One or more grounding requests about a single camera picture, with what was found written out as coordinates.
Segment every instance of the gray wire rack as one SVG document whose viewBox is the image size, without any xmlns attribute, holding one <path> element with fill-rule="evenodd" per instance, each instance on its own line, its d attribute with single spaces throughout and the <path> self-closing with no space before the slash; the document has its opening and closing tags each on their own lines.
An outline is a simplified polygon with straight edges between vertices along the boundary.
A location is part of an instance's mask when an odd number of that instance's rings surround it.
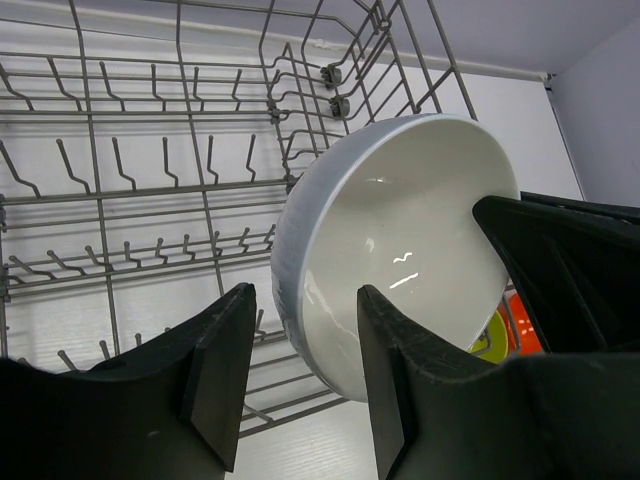
<svg viewBox="0 0 640 480">
<path fill-rule="evenodd" d="M 175 59 L 162 56 L 130 58 L 124 56 L 87 54 L 85 37 L 93 30 L 83 28 L 76 4 L 80 0 L 68 0 L 66 23 L 55 25 L 75 32 L 77 54 L 41 53 L 41 51 L 0 51 L 0 79 L 4 91 L 0 91 L 0 134 L 9 130 L 32 126 L 50 126 L 53 130 L 81 129 L 89 141 L 86 157 L 76 158 L 77 152 L 68 146 L 67 140 L 58 138 L 51 144 L 48 156 L 57 157 L 66 171 L 68 182 L 65 191 L 49 193 L 51 189 L 42 182 L 21 173 L 23 166 L 15 160 L 15 152 L 8 142 L 0 139 L 0 156 L 11 179 L 9 192 L 0 191 L 0 353 L 11 355 L 8 339 L 7 316 L 11 300 L 42 295 L 62 295 L 93 287 L 106 288 L 108 314 L 111 325 L 109 342 L 101 340 L 100 351 L 105 358 L 122 351 L 122 336 L 114 302 L 114 285 L 134 283 L 153 278 L 166 278 L 187 273 L 212 271 L 217 278 L 219 294 L 225 291 L 222 273 L 238 265 L 254 265 L 268 261 L 272 240 L 277 232 L 275 225 L 255 227 L 247 225 L 238 231 L 226 232 L 217 228 L 212 214 L 247 208 L 280 208 L 286 194 L 304 170 L 304 159 L 312 161 L 328 149 L 333 142 L 357 128 L 389 116 L 411 115 L 422 111 L 442 112 L 438 89 L 447 79 L 453 79 L 462 95 L 469 115 L 475 112 L 464 86 L 444 29 L 432 0 L 424 0 L 422 10 L 416 16 L 402 0 L 373 1 L 351 0 L 339 2 L 355 12 L 351 20 L 336 16 L 335 5 L 329 0 L 318 0 L 307 10 L 291 11 L 277 8 L 275 0 L 256 6 L 217 4 L 197 0 L 145 0 L 163 8 L 171 8 L 174 24 L 173 38 Z M 189 18 L 207 17 L 215 12 L 249 15 L 261 24 L 254 45 L 258 62 L 203 62 L 189 60 L 183 40 L 184 23 Z M 19 16 L 0 18 L 15 24 L 38 24 L 33 19 Z M 424 53 L 412 24 L 424 28 L 430 19 L 446 53 L 448 66 L 432 78 L 427 69 Z M 300 26 L 296 42 L 282 40 L 278 34 L 282 21 Z M 44 22 L 45 27 L 53 26 Z M 322 28 L 338 32 L 347 47 L 343 52 L 327 50 L 334 61 L 324 64 L 311 60 L 311 39 Z M 399 32 L 410 40 L 411 51 L 399 52 L 394 36 Z M 279 54 L 271 54 L 274 43 L 279 44 Z M 411 57 L 419 71 L 423 87 L 416 88 L 408 80 L 405 63 Z M 40 67 L 16 66 L 20 62 Z M 394 78 L 392 88 L 382 85 Z M 55 85 L 44 93 L 29 90 L 20 85 L 47 81 Z M 128 82 L 131 88 L 120 85 Z M 96 130 L 104 125 L 153 126 L 154 128 L 186 129 L 191 139 L 192 158 L 174 158 L 172 140 L 158 135 L 165 183 L 146 185 L 145 178 L 130 172 L 130 158 L 123 140 L 111 138 L 109 158 L 100 153 Z M 227 181 L 219 170 L 224 159 L 216 156 L 217 128 L 253 128 L 264 125 L 271 129 L 277 145 L 272 156 L 279 164 L 278 171 L 271 171 L 269 178 L 258 178 L 256 152 L 261 145 L 256 134 L 246 135 L 242 150 L 243 163 L 238 170 L 244 172 L 243 180 Z M 201 130 L 206 126 L 208 132 Z M 111 162 L 117 171 L 115 180 L 105 178 L 101 171 L 105 162 Z M 196 175 L 185 178 L 177 173 L 181 162 L 195 163 Z M 92 177 L 76 173 L 78 164 L 88 165 Z M 105 185 L 117 184 L 111 188 Z M 268 199 L 233 200 L 238 192 L 275 192 Z M 193 198 L 198 204 L 188 208 L 162 208 L 135 213 L 110 213 L 109 202 L 137 201 L 154 198 Z M 64 205 L 90 204 L 95 213 L 86 215 L 57 214 L 46 219 L 32 219 L 29 212 L 41 212 L 43 208 Z M 124 241 L 114 244 L 108 233 L 114 224 L 124 220 L 171 215 L 202 214 L 206 233 L 199 238 L 182 234 L 181 241 L 165 241 L 150 238 L 145 242 Z M 77 252 L 59 254 L 54 249 L 29 252 L 24 255 L 3 256 L 8 236 L 15 232 L 38 235 L 41 229 L 68 228 L 70 242 L 73 229 L 79 225 L 94 226 L 99 239 L 92 245 L 77 245 Z M 260 310 L 256 330 L 255 347 L 261 348 L 286 339 L 281 330 L 266 332 L 261 329 L 264 310 Z M 142 341 L 137 333 L 136 344 Z M 69 369 L 76 365 L 63 346 L 58 352 L 60 361 Z M 252 365 L 258 369 L 286 362 L 293 356 L 283 356 Z M 332 397 L 328 389 L 280 402 L 267 408 L 251 407 L 251 396 L 268 389 L 304 381 L 313 375 L 305 373 L 269 385 L 247 391 L 246 414 L 243 420 L 260 420 L 257 426 L 243 430 L 242 436 L 288 423 L 311 413 L 344 402 Z M 294 408 L 294 413 L 275 418 L 274 413 Z"/>
</svg>

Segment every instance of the ceramic bowl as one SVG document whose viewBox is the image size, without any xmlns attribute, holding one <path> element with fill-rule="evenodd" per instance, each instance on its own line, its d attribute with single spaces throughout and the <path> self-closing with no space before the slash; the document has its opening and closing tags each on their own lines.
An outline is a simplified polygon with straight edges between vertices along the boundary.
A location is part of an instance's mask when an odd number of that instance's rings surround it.
<svg viewBox="0 0 640 480">
<path fill-rule="evenodd" d="M 273 294 L 291 343 L 335 392 L 367 398 L 364 284 L 453 345 L 473 345 L 507 282 L 471 213 L 486 195 L 519 198 L 509 159 L 481 124 L 451 115 L 372 124 L 306 170 L 276 228 Z"/>
</svg>

